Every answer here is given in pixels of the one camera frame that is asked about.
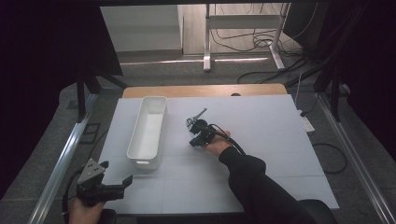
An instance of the metal frame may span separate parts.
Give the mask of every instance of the metal frame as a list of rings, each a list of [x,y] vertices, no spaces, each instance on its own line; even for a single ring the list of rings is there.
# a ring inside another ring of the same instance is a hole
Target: metal frame
[[[371,200],[376,212],[381,218],[382,223],[396,223],[395,217],[390,211],[384,195],[381,193],[378,185],[375,183],[367,168],[365,167],[357,149],[353,146],[352,142],[347,136],[347,132],[344,130],[342,124],[340,122],[337,122],[332,116],[329,102],[325,97],[319,96],[319,104],[324,111],[328,121],[332,125],[332,128],[334,129],[334,132],[337,135],[337,138],[346,153],[347,159],[349,160],[359,180],[361,181],[361,184],[366,190],[366,193],[369,196],[369,199]]]
[[[93,110],[93,105],[96,98],[96,94],[90,94],[90,96],[88,97],[88,101],[86,104],[87,113],[85,114],[83,120],[76,123],[75,127],[73,128],[73,131],[71,132],[69,139],[64,146],[64,150],[62,151],[59,160],[56,162],[52,174],[49,177],[49,181],[47,182],[43,193],[38,199],[38,203],[36,204],[35,210],[30,216],[28,223],[44,222],[47,213],[50,210],[50,206],[52,205],[53,199],[55,198],[56,192],[61,186],[62,179],[64,178],[67,167],[69,166],[69,163],[73,158],[73,154],[78,145],[79,138],[82,136],[85,126],[88,123],[88,119],[91,116],[91,112]]]
[[[206,4],[205,16],[205,52],[204,71],[210,71],[210,39],[211,29],[272,29],[276,28],[274,40],[270,46],[271,54],[278,70],[285,69],[285,65],[279,57],[277,42],[279,41],[282,28],[285,23],[290,3],[283,6],[280,16],[278,15],[214,15],[210,16],[210,4]]]

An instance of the gray carpet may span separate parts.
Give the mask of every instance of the gray carpet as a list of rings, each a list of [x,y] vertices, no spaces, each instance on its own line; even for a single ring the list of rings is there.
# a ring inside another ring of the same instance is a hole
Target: gray carpet
[[[286,66],[291,65],[295,60],[295,58],[286,58]],[[120,77],[120,79],[131,86],[235,84],[236,79],[246,72],[275,70],[275,63],[272,59],[237,63],[212,62],[212,71],[210,73],[203,71],[202,62],[125,63],[122,65],[124,77]],[[298,69],[290,74],[286,73],[271,82],[284,83],[289,78],[299,76],[301,71],[301,69]],[[242,82],[254,83],[258,79],[271,75],[259,74],[248,76]],[[298,95],[297,108],[307,110],[315,102],[316,95],[312,92],[314,81],[315,77],[311,77],[302,82],[301,91]],[[100,79],[100,82],[105,89],[101,91],[95,103],[94,112],[89,120],[91,124],[90,129],[96,130],[97,135],[84,134],[81,138],[81,141],[85,142],[85,144],[80,143],[78,145],[71,161],[71,168],[68,169],[64,181],[56,194],[45,223],[63,223],[61,198],[67,179],[79,166],[85,164],[90,153],[92,153],[94,159],[99,158],[101,148],[106,139],[106,130],[109,128],[115,106],[122,94],[121,89],[118,89],[114,84],[102,79]],[[288,92],[294,98],[296,88],[290,88]],[[37,145],[32,157],[25,164],[20,175],[0,202],[0,220],[2,223],[26,223],[29,219],[47,183],[52,168],[58,160],[77,120],[78,111],[73,107],[73,101],[76,101],[76,99],[75,86],[70,86],[61,93],[60,105],[46,133]],[[384,193],[390,208],[392,211],[395,211],[395,162],[353,113],[347,105],[346,98],[341,98],[340,100],[340,116],[343,125],[359,150],[369,172],[373,175],[378,186]],[[330,143],[340,147],[329,121],[327,121],[318,105],[307,117],[316,129],[314,133],[309,135],[312,143]],[[94,147],[93,142],[96,141],[98,141],[98,144]],[[338,169],[343,165],[342,158],[334,150],[318,147],[317,154],[324,169]],[[343,173],[327,175],[327,177],[337,202],[339,202],[341,207],[333,211],[339,223],[381,223],[371,201],[350,165],[348,165]],[[121,216],[118,223],[135,223],[135,217]]]

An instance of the black wall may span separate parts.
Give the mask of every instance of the black wall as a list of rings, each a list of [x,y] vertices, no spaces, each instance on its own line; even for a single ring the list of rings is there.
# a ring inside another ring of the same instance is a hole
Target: black wall
[[[396,6],[371,1],[346,42],[337,67],[348,102],[396,160]]]
[[[120,75],[99,7],[2,1],[0,197],[35,149],[59,93],[89,68]]]

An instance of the dark curtain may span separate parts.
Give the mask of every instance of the dark curtain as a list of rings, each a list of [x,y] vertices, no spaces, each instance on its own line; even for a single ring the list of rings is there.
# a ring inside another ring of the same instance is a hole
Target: dark curtain
[[[0,14],[2,197],[52,120],[60,91],[78,72],[121,71],[99,7],[3,1]]]

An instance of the wooden board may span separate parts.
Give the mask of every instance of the wooden board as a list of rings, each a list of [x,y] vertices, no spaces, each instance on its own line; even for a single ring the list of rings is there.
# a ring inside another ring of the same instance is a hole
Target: wooden board
[[[160,86],[130,87],[125,89],[122,98],[142,98],[148,95],[165,97],[230,96],[233,93],[243,96],[288,94],[282,84]]]

